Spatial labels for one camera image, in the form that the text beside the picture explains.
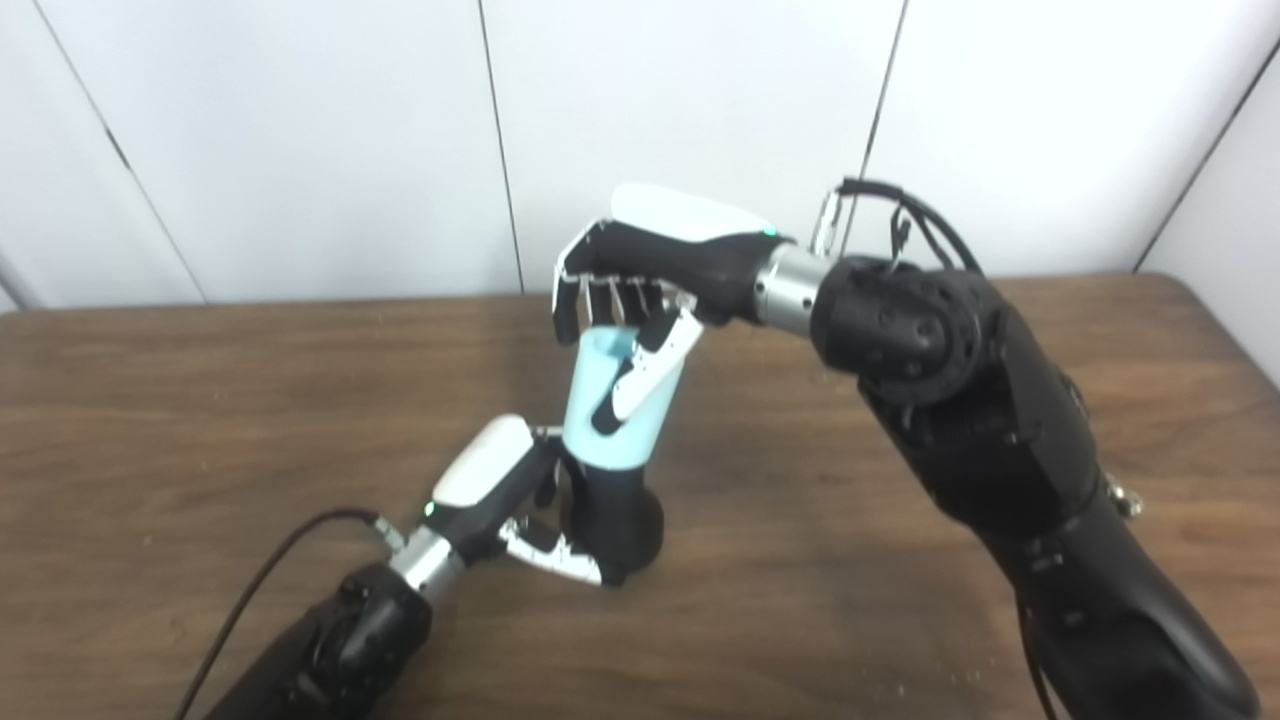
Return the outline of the white and black right hand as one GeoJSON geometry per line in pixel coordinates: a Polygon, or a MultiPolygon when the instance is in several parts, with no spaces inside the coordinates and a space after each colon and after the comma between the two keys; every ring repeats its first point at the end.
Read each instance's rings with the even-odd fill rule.
{"type": "Polygon", "coordinates": [[[654,184],[620,186],[611,214],[571,240],[553,266],[550,315],[559,343],[581,336],[580,299],[594,324],[636,331],[590,414],[591,428],[617,433],[708,325],[758,322],[756,279],[778,250],[795,246],[739,208],[654,184]]]}

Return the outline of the white and black left hand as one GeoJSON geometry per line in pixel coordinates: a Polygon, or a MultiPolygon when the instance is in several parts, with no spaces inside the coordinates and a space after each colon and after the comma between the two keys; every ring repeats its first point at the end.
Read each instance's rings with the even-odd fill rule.
{"type": "Polygon", "coordinates": [[[600,564],[566,534],[518,516],[526,501],[556,497],[570,456],[556,428],[531,427],[515,414],[490,420],[444,471],[416,530],[396,560],[420,594],[440,596],[466,569],[508,556],[530,568],[604,585],[600,564]]]}

